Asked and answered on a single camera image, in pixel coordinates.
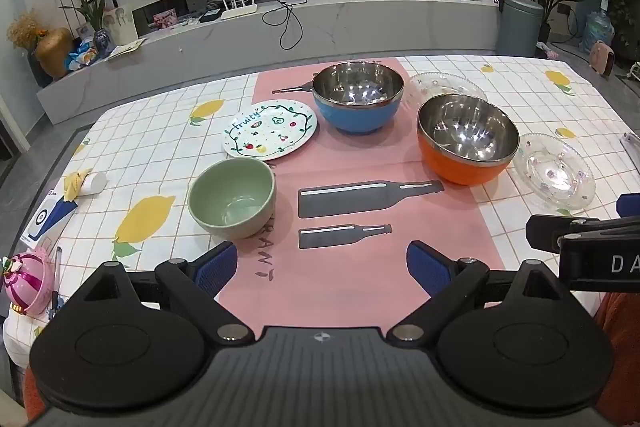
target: gold vase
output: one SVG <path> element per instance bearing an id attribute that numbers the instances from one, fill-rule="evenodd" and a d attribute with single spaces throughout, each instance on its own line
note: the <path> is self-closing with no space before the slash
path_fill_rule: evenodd
<path id="1" fill-rule="evenodd" d="M 73 48 L 71 32 L 67 28 L 56 28 L 40 39 L 36 58 L 42 69 L 57 80 L 66 75 L 65 59 Z"/>

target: pink object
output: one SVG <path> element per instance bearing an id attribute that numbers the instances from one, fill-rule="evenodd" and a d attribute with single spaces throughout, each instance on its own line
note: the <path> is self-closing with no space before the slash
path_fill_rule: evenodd
<path id="1" fill-rule="evenodd" d="M 53 273 L 47 262 L 47 251 L 18 253 L 11 263 L 22 263 L 15 271 L 11 268 L 4 273 L 4 287 L 9 298 L 31 317 L 40 315 L 51 299 Z"/>
<path id="2" fill-rule="evenodd" d="M 380 63 L 409 75 L 395 58 Z M 274 90 L 299 86 L 329 64 L 260 73 L 253 102 L 282 96 Z M 287 98 L 314 107 L 310 92 Z M 394 119 L 367 136 L 340 133 L 319 116 L 314 137 L 299 150 L 268 162 L 278 182 L 276 209 L 254 237 L 235 241 L 238 270 L 219 295 L 220 303 L 256 335 L 265 325 L 295 327 L 379 326 L 383 334 L 421 305 L 427 295 L 409 275 L 406 248 L 419 239 L 453 259 L 475 257 L 504 269 L 478 204 L 468 187 L 444 182 L 445 190 L 407 197 L 382 210 L 301 218 L 301 188 L 340 184 L 437 180 L 415 139 L 417 108 L 401 107 Z M 299 248 L 299 230 L 383 227 L 392 233 L 348 245 Z"/>
<path id="3" fill-rule="evenodd" d="M 175 8 L 171 8 L 166 12 L 157 13 L 154 15 L 154 22 L 158 25 L 158 28 L 170 28 L 174 24 L 178 23 L 178 16 L 175 13 Z"/>
<path id="4" fill-rule="evenodd" d="M 613 50 L 602 41 L 596 42 L 591 47 L 589 63 L 594 70 L 603 76 L 611 74 L 614 58 Z"/>

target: pink placemat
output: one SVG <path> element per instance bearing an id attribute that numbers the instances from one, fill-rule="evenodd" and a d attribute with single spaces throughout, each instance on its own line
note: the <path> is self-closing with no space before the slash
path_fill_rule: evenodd
<path id="1" fill-rule="evenodd" d="M 394 58 L 378 61 L 408 79 Z M 261 73 L 253 101 L 291 98 L 315 108 L 310 92 L 273 91 L 302 86 L 328 65 Z M 274 217 L 236 242 L 238 271 L 220 293 L 257 335 L 265 325 L 386 333 L 428 298 L 406 268 L 414 239 L 452 259 L 504 267 L 470 190 L 440 181 L 421 161 L 415 115 L 403 105 L 392 123 L 364 137 L 341 134 L 319 116 L 306 145 L 270 163 Z M 341 213 L 345 205 L 352 213 Z"/>

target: orange bowl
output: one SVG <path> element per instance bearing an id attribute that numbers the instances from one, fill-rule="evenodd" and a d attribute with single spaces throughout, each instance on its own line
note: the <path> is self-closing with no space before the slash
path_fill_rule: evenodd
<path id="1" fill-rule="evenodd" d="M 463 94 L 441 94 L 422 104 L 417 135 L 427 165 L 459 185 L 492 180 L 520 145 L 517 127 L 502 110 Z"/>

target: pink ornament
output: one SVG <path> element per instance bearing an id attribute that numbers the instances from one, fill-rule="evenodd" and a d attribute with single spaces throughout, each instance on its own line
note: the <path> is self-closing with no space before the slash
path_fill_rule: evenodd
<path id="1" fill-rule="evenodd" d="M 14 255 L 5 263 L 3 275 L 7 295 L 25 314 L 35 317 L 45 310 L 54 277 L 44 248 Z"/>

